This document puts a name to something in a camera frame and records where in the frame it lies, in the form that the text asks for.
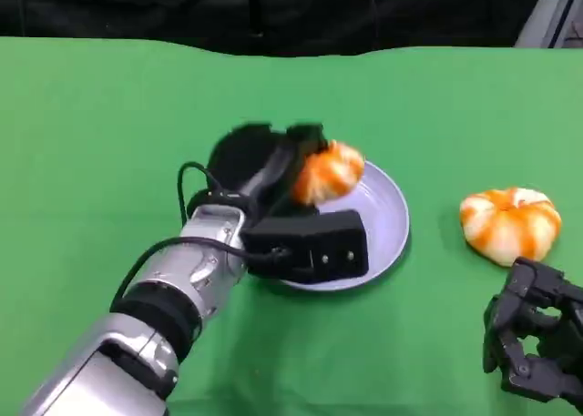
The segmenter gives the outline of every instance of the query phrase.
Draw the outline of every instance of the orange toy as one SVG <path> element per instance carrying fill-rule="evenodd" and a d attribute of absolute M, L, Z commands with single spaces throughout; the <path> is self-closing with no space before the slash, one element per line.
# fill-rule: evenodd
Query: orange toy
<path fill-rule="evenodd" d="M 467 242 L 501 266 L 517 257 L 541 260 L 561 229 L 550 199 L 535 190 L 488 190 L 464 199 L 460 218 Z"/>
<path fill-rule="evenodd" d="M 293 188 L 304 205 L 321 204 L 348 194 L 364 172 L 364 158 L 355 149 L 332 140 L 326 150 L 306 158 Z"/>

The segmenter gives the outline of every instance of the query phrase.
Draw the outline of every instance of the toy pumpkin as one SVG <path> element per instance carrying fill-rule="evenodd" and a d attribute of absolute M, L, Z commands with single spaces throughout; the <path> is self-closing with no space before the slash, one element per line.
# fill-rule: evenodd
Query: toy pumpkin
<path fill-rule="evenodd" d="M 317 205 L 348 194 L 364 172 L 364 158 L 352 147 L 330 141 L 328 147 L 306 158 L 293 188 L 293 198 L 303 205 Z"/>
<path fill-rule="evenodd" d="M 460 218 L 466 241 L 505 267 L 517 257 L 543 259 L 561 228 L 550 199 L 528 188 L 471 195 L 462 201 Z"/>

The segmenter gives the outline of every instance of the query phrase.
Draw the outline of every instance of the green table surface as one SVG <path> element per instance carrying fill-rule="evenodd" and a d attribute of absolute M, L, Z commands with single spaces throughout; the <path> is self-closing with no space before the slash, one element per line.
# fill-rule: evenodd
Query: green table surface
<path fill-rule="evenodd" d="M 0 54 L 1 414 L 107 311 L 136 257 L 178 233 L 179 164 L 254 119 L 322 121 L 360 148 L 402 188 L 410 248 L 343 293 L 244 279 L 183 364 L 173 415 L 574 413 L 482 373 L 482 314 L 506 272 L 465 246 L 457 209 L 488 188 L 546 192 L 564 219 L 547 262 L 583 282 L 579 51 L 269 59 L 5 38 Z"/>

